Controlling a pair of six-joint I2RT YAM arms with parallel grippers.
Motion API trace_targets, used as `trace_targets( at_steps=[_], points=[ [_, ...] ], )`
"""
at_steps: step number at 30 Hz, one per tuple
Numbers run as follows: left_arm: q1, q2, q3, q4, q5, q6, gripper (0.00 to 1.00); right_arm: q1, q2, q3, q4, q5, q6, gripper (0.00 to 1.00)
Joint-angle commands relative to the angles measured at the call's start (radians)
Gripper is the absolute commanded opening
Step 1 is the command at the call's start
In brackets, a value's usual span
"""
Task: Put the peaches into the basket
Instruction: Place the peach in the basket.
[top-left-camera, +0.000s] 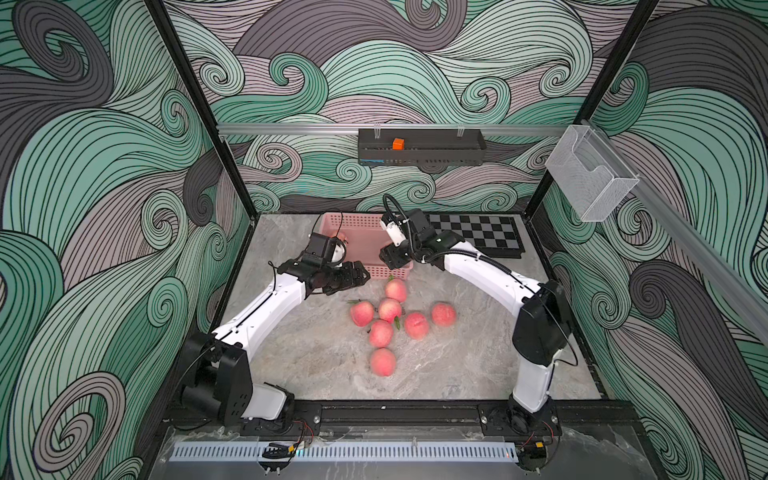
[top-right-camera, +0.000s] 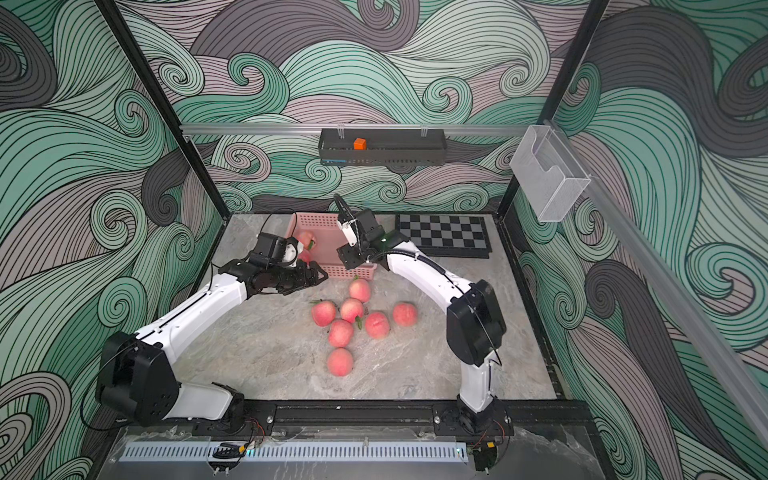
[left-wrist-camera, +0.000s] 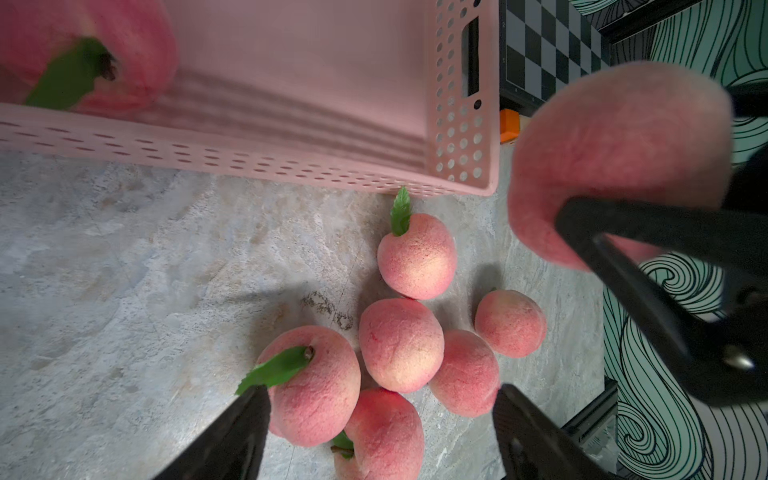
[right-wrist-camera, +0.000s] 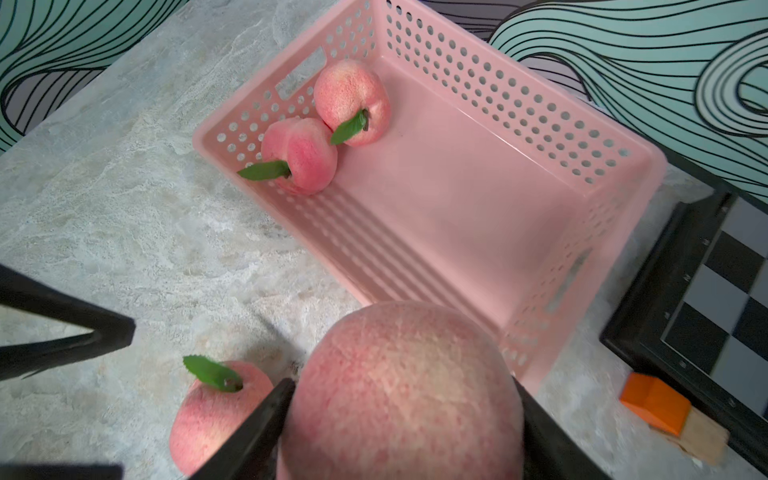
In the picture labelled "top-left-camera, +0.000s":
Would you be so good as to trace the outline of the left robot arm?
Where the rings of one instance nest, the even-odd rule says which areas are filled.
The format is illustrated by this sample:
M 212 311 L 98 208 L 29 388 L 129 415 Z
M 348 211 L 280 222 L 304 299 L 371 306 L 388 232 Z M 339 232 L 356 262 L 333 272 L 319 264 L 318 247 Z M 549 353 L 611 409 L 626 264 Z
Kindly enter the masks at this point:
M 223 425 L 286 416 L 291 394 L 256 385 L 250 363 L 279 322 L 311 294 L 333 295 L 367 283 L 359 261 L 289 259 L 273 269 L 271 284 L 243 311 L 211 333 L 196 333 L 182 348 L 185 365 L 177 387 L 180 404 Z

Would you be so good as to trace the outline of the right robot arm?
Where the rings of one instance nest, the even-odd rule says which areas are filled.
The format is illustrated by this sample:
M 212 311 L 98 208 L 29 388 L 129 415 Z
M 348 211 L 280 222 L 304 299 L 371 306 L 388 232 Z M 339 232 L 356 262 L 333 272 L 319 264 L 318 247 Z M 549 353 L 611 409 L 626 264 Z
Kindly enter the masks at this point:
M 523 276 L 488 257 L 453 231 L 438 233 L 419 209 L 380 220 L 391 242 L 379 258 L 394 270 L 414 261 L 462 278 L 500 303 L 515 319 L 513 346 L 519 358 L 516 383 L 508 402 L 511 428 L 530 435 L 545 422 L 555 365 L 571 347 L 572 313 L 564 290 Z

